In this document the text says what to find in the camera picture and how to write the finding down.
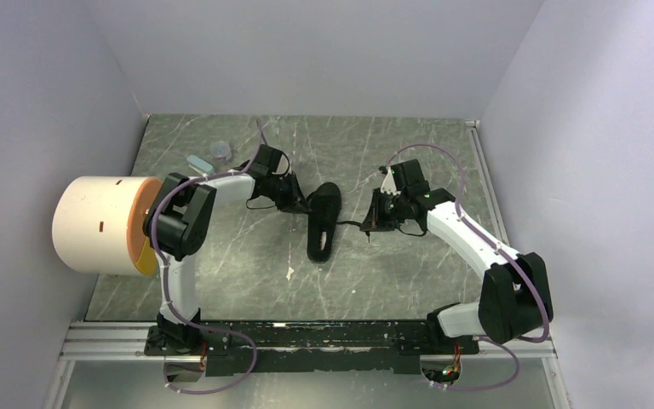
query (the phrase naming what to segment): black shoe insole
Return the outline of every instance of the black shoe insole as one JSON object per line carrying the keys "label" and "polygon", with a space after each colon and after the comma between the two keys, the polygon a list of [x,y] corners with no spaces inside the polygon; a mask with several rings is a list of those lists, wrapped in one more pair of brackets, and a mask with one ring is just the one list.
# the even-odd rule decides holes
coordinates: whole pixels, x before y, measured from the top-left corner
{"label": "black shoe insole", "polygon": [[328,181],[307,196],[307,256],[313,262],[326,262],[332,253],[337,218],[342,210],[340,188]]}

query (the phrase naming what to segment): small plastic cup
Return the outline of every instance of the small plastic cup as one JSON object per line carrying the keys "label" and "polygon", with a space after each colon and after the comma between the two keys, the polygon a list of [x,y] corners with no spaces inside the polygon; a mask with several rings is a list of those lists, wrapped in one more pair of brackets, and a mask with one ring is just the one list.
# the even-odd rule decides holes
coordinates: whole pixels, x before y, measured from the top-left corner
{"label": "small plastic cup", "polygon": [[232,160],[232,147],[228,142],[218,141],[211,144],[209,150],[212,157],[220,164],[228,164]]}

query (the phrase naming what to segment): light blue eraser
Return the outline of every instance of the light blue eraser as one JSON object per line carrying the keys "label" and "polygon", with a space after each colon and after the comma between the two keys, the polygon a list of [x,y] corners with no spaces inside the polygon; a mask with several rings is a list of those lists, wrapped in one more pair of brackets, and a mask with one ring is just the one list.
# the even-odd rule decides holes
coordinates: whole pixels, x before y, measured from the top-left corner
{"label": "light blue eraser", "polygon": [[212,175],[215,173],[214,166],[200,157],[189,155],[186,157],[186,162],[189,163],[190,168],[196,170],[200,174]]}

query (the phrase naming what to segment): cylindrical container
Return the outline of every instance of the cylindrical container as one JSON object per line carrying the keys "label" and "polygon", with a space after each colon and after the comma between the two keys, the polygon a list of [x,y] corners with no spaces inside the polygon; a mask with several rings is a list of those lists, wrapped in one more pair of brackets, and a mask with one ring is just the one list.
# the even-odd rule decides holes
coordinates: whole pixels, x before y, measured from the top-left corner
{"label": "cylindrical container", "polygon": [[209,149],[212,152],[212,157],[221,164],[228,164],[232,160],[232,147],[229,146],[228,142],[214,142],[209,146]]}
{"label": "cylindrical container", "polygon": [[157,258],[141,226],[161,186],[156,177],[79,177],[56,206],[56,253],[81,273],[153,275]]}

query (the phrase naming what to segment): white backdrop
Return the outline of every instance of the white backdrop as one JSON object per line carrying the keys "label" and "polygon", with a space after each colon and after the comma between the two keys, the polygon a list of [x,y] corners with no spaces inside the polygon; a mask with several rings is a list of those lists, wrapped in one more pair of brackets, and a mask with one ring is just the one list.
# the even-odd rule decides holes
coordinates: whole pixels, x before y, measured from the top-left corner
{"label": "white backdrop", "polygon": [[143,120],[77,0],[0,1],[0,408],[36,408],[96,282],[56,255],[69,182],[127,175]]}
{"label": "white backdrop", "polygon": [[653,408],[654,0],[546,0],[480,133],[575,408]]}
{"label": "white backdrop", "polygon": [[542,0],[87,0],[144,112],[476,119]]}

